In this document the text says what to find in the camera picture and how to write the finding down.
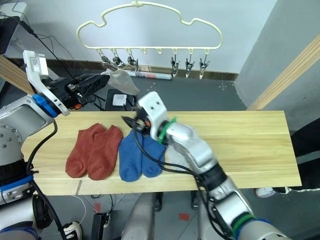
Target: green cable tie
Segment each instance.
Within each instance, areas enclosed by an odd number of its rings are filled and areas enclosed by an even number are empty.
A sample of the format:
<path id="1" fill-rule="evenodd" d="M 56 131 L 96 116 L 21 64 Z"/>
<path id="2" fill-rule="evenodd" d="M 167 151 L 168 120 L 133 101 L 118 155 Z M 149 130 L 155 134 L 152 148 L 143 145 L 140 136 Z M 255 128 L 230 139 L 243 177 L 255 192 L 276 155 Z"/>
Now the green cable tie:
<path id="1" fill-rule="evenodd" d="M 237 230 L 241 227 L 242 224 L 244 224 L 246 221 L 254 219 L 254 217 L 251 214 L 244 215 L 237 220 L 232 228 L 232 234 L 235 237 Z"/>
<path id="2" fill-rule="evenodd" d="M 162 129 L 161 133 L 159 134 L 158 143 L 162 144 L 162 142 L 164 141 L 164 138 L 166 136 L 166 132 L 167 132 L 168 128 L 170 127 L 171 124 L 173 124 L 176 121 L 177 121 L 177 117 L 175 116 L 170 122 L 166 123 L 166 125 Z"/>

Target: gray wall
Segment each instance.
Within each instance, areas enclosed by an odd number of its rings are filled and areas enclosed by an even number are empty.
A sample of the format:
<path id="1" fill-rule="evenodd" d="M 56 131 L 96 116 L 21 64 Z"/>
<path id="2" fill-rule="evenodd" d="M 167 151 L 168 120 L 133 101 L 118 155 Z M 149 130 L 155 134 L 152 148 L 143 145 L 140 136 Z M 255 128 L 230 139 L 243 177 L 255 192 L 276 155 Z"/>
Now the gray wall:
<path id="1" fill-rule="evenodd" d="M 320 33 L 319 0 L 278 0 L 235 86 L 248 107 Z M 289 129 L 320 117 L 320 61 L 264 110 L 284 110 Z"/>

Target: floor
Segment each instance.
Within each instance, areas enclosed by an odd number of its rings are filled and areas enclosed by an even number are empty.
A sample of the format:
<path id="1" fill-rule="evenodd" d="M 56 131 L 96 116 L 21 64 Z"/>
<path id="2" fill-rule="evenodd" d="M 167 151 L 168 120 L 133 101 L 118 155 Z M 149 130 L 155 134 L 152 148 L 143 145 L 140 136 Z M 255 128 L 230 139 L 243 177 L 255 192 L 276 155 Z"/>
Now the floor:
<path id="1" fill-rule="evenodd" d="M 63 76 L 60 69 L 54 71 Z M 89 71 L 76 70 L 80 75 Z M 199 80 L 175 78 L 172 81 L 133 77 L 133 81 L 144 95 L 149 91 L 157 91 L 168 111 L 236 111 L 246 107 L 237 95 L 234 83 L 231 81 Z M 97 94 L 105 98 L 108 88 L 101 89 Z M 7 84 L 0 94 L 0 107 L 22 97 L 24 94 Z M 98 111 L 93 104 L 88 104 L 81 111 Z M 319 157 L 315 152 L 297 159 L 299 163 Z M 270 220 L 287 236 L 304 240 L 320 233 L 320 192 L 291 192 L 288 195 L 276 194 L 262 199 L 254 195 L 253 189 L 242 189 L 250 202 L 256 217 Z M 83 239 L 90 239 L 94 205 L 100 204 L 101 212 L 111 209 L 110 195 L 92 199 L 91 196 L 79 196 L 86 206 L 86 216 L 81 224 Z M 111 213 L 111 224 L 104 231 L 103 239 L 118 237 L 126 223 L 130 211 L 139 194 L 113 194 L 114 208 Z M 84 215 L 82 202 L 72 196 L 50 196 L 62 223 L 80 221 Z M 188 215 L 188 220 L 180 220 L 179 214 Z M 186 191 L 165 192 L 163 208 L 155 216 L 155 240 L 196 240 L 197 211 L 190 207 L 190 193 Z M 59 240 L 57 227 L 54 223 L 46 228 L 42 236 L 45 240 Z"/>

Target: wooden plank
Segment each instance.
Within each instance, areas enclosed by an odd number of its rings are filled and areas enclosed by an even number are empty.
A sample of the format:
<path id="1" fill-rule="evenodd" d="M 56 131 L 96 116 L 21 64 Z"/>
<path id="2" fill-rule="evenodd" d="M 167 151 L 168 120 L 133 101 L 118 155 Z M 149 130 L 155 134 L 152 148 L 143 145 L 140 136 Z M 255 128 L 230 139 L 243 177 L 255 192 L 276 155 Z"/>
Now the wooden plank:
<path id="1" fill-rule="evenodd" d="M 263 109 L 319 59 L 320 34 L 290 63 L 247 110 Z"/>
<path id="2" fill-rule="evenodd" d="M 27 94 L 34 94 L 27 79 L 27 74 L 2 55 L 0 55 L 0 78 Z"/>
<path id="3" fill-rule="evenodd" d="M 130 128 L 121 116 L 133 112 L 71 112 L 59 116 L 57 134 L 46 142 L 34 158 L 33 165 L 40 173 L 35 180 L 47 195 L 73 195 L 82 180 L 80 195 L 117 194 L 195 190 L 192 177 L 163 172 L 135 182 L 125 182 L 119 176 L 119 160 L 110 177 L 93 181 L 84 176 L 73 179 L 65 173 L 66 159 L 77 140 L 78 130 L 101 123 L 106 128 L 114 124 L 123 135 Z M 169 112 L 180 123 L 193 126 L 216 153 L 225 172 L 240 188 L 300 186 L 296 158 L 283 111 L 200 111 Z M 48 126 L 29 137 L 22 152 L 27 159 L 33 148 L 51 131 Z"/>

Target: sock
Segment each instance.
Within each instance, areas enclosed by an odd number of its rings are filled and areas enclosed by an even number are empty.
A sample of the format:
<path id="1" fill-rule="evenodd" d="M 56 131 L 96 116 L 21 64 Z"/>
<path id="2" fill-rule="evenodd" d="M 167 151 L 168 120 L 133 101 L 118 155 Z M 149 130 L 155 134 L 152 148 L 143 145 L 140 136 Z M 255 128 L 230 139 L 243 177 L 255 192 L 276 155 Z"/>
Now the sock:
<path id="1" fill-rule="evenodd" d="M 106 129 L 100 123 L 96 123 L 85 130 L 79 130 L 74 148 L 65 164 L 65 172 L 71 178 L 81 178 L 86 174 L 95 134 L 105 131 Z"/>
<path id="2" fill-rule="evenodd" d="M 88 175 L 92 180 L 102 180 L 115 169 L 118 146 L 123 138 L 119 128 L 114 125 L 94 136 L 92 152 L 88 161 Z"/>
<path id="3" fill-rule="evenodd" d="M 150 136 L 143 138 L 143 149 L 154 159 L 165 161 L 165 146 L 153 140 Z M 148 178 L 153 178 L 161 174 L 162 169 L 159 164 L 142 154 L 142 172 Z"/>
<path id="4" fill-rule="evenodd" d="M 137 132 L 140 144 L 142 145 L 142 135 Z M 133 130 L 126 136 L 119 145 L 120 177 L 123 181 L 134 182 L 141 176 L 142 152 L 135 141 Z"/>

